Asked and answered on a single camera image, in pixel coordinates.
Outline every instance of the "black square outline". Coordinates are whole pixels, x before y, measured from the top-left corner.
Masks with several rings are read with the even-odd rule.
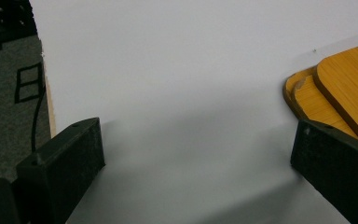
[[[33,69],[36,67],[37,67],[37,79],[34,81],[21,83],[21,72],[30,70],[30,69]],[[31,95],[31,96],[21,99],[20,98],[20,88],[29,86],[29,85],[34,85],[34,84],[37,84],[38,94]],[[17,85],[16,85],[16,91],[14,93],[14,103],[15,104],[27,102],[27,101],[30,101],[33,99],[37,99],[42,95],[42,93],[43,93],[43,65],[42,65],[42,63],[37,63],[37,64],[17,70]]]

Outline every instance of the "wooden panel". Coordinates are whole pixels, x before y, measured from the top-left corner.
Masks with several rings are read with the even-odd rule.
[[[315,84],[358,135],[358,47],[322,60]]]
[[[358,136],[316,88],[313,77],[303,77],[292,91],[292,100],[301,117],[331,125],[350,136]]]
[[[292,101],[292,90],[299,80],[301,80],[304,77],[311,76],[315,72],[316,72],[316,66],[294,73],[293,75],[291,75],[289,78],[286,79],[283,85],[283,99],[284,101],[286,101],[287,105],[289,105],[290,109],[293,111],[293,113],[296,115],[298,119],[303,119],[304,117],[301,116],[301,113],[299,113],[297,111],[297,108],[293,105],[294,102]]]

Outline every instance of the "black wire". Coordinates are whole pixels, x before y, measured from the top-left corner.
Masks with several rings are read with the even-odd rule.
[[[42,105],[43,97],[46,93],[46,86],[42,89],[42,94],[39,97],[39,100],[37,101],[36,109],[34,110],[34,121],[32,123],[32,130],[31,130],[31,148],[32,152],[36,151],[36,123],[37,123],[37,117],[39,115],[40,106]]]

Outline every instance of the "wood grain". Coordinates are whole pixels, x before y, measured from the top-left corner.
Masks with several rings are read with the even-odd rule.
[[[283,99],[289,105],[289,108],[295,114],[298,119],[304,119],[302,114],[297,110],[297,107],[294,106],[292,101],[292,90],[299,80],[304,77],[311,76],[316,73],[316,66],[308,68],[306,70],[292,74],[289,78],[286,79],[283,85]]]
[[[358,135],[358,47],[323,59],[315,84]]]
[[[303,77],[292,90],[294,107],[306,119],[331,125],[358,139],[356,133],[316,88],[312,76]]]

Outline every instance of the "gray carpet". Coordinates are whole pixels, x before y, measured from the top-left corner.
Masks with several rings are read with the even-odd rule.
[[[37,36],[22,38],[3,45],[0,50],[0,177],[16,178],[16,165],[31,154],[31,129],[37,99],[15,104],[17,70],[42,61]],[[32,79],[37,69],[23,73]],[[35,88],[21,88],[21,95],[33,95]],[[36,147],[50,138],[46,95],[36,127]]]

